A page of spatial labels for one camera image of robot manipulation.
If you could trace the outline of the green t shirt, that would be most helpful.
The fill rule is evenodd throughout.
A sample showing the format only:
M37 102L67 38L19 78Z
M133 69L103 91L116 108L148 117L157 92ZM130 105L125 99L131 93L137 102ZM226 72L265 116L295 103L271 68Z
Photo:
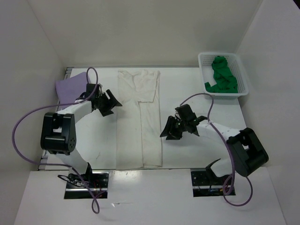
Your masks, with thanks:
M215 57L211 67L214 71L213 78L216 84L213 86L211 86L209 82L204 84L205 89L209 93L238 93L237 79L233 76L229 69L228 62L225 57Z

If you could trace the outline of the purple t shirt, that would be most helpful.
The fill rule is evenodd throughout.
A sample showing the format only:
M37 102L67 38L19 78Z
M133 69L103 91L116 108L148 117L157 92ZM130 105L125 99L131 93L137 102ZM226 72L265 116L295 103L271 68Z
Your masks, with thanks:
M66 80L56 81L55 88L60 104L74 103L86 91L86 84L86 72L79 73Z

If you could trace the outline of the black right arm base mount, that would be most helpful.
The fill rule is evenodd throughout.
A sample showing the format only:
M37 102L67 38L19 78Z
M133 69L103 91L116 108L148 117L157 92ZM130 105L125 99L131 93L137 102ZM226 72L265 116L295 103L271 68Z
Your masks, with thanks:
M223 184L228 175L209 179L205 169L191 170L193 197L211 197L223 195Z

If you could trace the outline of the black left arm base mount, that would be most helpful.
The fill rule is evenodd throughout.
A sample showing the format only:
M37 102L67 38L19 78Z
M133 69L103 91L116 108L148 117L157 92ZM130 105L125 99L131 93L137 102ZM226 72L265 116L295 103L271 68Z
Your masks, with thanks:
M57 177L66 182L64 199L92 199L86 185L88 185L97 199L107 199L109 182L108 171L93 172L90 180L85 181L86 185L75 174L69 174L68 176L58 175Z

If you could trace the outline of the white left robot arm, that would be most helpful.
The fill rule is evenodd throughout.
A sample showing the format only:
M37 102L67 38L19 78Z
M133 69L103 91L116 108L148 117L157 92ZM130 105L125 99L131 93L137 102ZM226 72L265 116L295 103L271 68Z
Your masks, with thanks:
M94 110L99 110L104 117L111 115L114 107L122 107L122 104L109 89L102 92L100 84L88 83L86 91L76 99L73 105L44 115L41 148L56 155L63 164L69 166L71 173L64 178L66 182L85 188L92 185L95 179L91 165L76 149L75 125Z

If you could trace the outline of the white t shirt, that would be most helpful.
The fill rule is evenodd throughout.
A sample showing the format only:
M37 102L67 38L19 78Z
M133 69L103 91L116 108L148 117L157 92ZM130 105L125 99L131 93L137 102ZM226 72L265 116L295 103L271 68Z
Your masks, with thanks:
M119 70L116 169L162 166L160 72Z

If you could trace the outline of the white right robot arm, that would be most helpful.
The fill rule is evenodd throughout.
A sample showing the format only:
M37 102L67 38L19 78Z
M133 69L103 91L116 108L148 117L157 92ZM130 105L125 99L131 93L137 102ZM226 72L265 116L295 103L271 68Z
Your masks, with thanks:
M214 123L205 116L197 117L188 104L175 108L175 111L177 114L168 117L160 137L179 140L184 132L189 132L222 143L229 150L228 159L217 159L205 167L205 177L210 184L217 184L232 172L247 177L268 162L269 156L253 129L234 129Z

